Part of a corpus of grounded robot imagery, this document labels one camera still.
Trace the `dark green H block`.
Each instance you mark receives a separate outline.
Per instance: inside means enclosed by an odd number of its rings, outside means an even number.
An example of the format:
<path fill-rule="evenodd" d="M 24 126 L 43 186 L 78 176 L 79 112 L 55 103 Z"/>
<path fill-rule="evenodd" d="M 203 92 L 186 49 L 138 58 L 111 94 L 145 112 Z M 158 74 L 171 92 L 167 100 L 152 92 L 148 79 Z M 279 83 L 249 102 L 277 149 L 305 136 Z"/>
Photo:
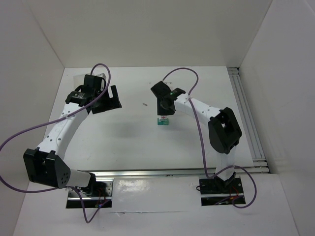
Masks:
<path fill-rule="evenodd" d="M 164 125 L 164 120 L 163 119 L 157 119 L 157 124 L 158 125 Z"/>

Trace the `white perforated box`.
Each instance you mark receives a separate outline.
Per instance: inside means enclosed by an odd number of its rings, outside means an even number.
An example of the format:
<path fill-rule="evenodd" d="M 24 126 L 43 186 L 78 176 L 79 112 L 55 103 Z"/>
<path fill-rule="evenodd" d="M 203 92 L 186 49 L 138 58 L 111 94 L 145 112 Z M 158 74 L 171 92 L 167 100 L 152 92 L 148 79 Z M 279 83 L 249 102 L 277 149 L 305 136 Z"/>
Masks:
<path fill-rule="evenodd" d="M 96 76 L 102 77 L 105 81 L 107 80 L 107 77 L 104 73 L 96 74 Z M 77 88 L 78 86 L 83 85 L 84 77 L 85 77 L 85 74 L 80 74 L 73 77 L 74 88 Z"/>

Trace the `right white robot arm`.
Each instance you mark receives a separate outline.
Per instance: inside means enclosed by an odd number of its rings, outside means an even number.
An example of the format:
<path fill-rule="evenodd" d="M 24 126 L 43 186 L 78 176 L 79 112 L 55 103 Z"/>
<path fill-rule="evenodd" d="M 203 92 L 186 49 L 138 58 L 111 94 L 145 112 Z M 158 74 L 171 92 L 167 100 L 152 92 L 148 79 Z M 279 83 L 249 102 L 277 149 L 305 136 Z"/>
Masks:
<path fill-rule="evenodd" d="M 163 81 L 151 91 L 157 98 L 157 123 L 168 125 L 168 116 L 176 111 L 195 118 L 198 131 L 200 124 L 208 127 L 211 147 L 216 151 L 217 167 L 214 179 L 216 185 L 226 188 L 235 179 L 235 150 L 242 137 L 242 131 L 234 112 L 229 107 L 219 109 L 191 98 L 180 88 L 171 90 Z"/>

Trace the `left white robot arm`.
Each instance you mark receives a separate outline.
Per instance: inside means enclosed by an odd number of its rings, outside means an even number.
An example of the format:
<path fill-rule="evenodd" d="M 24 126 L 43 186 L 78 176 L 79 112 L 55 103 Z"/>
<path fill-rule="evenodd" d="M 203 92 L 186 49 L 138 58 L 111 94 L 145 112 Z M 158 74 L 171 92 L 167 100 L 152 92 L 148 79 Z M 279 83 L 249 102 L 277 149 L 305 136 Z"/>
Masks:
<path fill-rule="evenodd" d="M 31 182 L 58 189 L 76 187 L 87 196 L 106 186 L 96 181 L 95 174 L 68 167 L 64 157 L 74 134 L 90 113 L 121 108 L 116 86 L 110 87 L 112 94 L 105 89 L 108 82 L 103 73 L 87 74 L 84 83 L 67 96 L 60 116 L 62 120 L 55 123 L 35 149 L 24 152 L 23 159 Z"/>

